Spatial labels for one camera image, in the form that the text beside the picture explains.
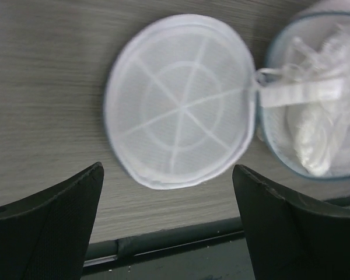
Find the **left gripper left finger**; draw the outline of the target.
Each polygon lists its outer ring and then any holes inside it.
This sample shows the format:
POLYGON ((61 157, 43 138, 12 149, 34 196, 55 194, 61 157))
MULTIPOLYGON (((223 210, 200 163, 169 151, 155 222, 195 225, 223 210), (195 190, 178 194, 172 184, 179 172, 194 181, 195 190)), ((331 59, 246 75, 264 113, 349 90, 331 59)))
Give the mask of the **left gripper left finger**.
POLYGON ((0 279, 80 279, 103 179, 96 162, 0 206, 0 279))

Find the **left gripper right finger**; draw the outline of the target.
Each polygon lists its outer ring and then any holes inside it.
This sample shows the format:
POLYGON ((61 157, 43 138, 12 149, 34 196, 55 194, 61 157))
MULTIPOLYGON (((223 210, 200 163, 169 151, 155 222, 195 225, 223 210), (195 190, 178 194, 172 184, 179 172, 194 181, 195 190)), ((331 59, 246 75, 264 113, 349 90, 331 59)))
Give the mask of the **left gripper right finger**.
POLYGON ((350 279, 350 209, 243 165, 232 180, 256 279, 350 279))

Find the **white mesh laundry bag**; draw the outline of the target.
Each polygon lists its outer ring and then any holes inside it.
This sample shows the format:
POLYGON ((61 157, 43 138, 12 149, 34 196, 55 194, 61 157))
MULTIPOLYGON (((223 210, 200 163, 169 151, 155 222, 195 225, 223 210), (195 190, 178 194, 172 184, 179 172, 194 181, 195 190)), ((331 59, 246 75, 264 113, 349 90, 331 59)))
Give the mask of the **white mesh laundry bag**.
POLYGON ((319 48, 336 25, 350 24, 350 1, 320 1, 297 14, 272 42, 257 69, 240 35, 215 18, 182 14, 145 27, 122 49, 104 94, 104 128, 123 169, 155 190, 191 187, 225 172, 257 130, 296 174, 300 164, 288 106, 307 100, 286 78, 292 37, 319 48))

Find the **white bra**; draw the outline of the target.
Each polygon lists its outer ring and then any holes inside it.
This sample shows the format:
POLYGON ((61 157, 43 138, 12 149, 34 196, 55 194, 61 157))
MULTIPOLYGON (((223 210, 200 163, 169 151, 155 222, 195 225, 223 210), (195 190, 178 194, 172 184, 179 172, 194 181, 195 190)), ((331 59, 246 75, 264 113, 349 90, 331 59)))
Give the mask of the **white bra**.
POLYGON ((350 176, 350 24, 336 25, 317 49, 292 37, 283 65, 307 97, 287 108, 300 164, 314 177, 350 176))

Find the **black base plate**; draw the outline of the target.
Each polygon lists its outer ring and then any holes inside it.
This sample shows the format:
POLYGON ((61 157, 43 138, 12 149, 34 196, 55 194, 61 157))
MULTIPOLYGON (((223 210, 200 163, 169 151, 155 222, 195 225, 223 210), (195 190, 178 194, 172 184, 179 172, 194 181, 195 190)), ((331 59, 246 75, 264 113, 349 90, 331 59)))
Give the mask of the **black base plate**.
POLYGON ((82 279, 254 279, 240 218, 90 244, 82 279))

